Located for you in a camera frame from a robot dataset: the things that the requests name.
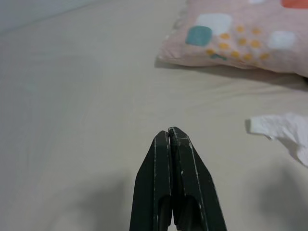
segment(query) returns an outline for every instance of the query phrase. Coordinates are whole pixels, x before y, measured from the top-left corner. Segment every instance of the pillow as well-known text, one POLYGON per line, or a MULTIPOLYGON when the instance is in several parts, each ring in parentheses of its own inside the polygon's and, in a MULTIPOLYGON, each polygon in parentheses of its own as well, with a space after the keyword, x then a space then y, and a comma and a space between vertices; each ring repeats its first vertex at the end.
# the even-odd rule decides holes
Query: pillow
POLYGON ((159 59, 308 77, 308 0, 188 0, 159 59))

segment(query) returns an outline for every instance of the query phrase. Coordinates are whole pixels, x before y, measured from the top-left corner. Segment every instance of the bed sheet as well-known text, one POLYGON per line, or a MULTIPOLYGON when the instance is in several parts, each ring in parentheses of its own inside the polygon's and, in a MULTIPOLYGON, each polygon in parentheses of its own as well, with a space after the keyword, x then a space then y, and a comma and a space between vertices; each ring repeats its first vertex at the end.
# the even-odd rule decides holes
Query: bed sheet
POLYGON ((0 230, 128 230, 136 173, 170 126, 190 135, 230 231, 307 230, 308 169, 244 128, 308 115, 307 86, 156 62, 183 5, 105 1, 1 36, 0 230))

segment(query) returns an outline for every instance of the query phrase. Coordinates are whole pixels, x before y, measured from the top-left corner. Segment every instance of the white tissue paper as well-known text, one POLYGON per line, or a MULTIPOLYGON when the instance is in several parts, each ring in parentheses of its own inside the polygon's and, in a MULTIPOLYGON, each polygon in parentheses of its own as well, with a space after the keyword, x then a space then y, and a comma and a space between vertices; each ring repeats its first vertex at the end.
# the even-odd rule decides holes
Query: white tissue paper
POLYGON ((247 131, 251 134, 262 134, 282 143, 286 140, 292 141, 296 144, 294 152, 298 159, 308 166, 308 117, 294 113, 262 115, 251 118, 249 122, 247 131))

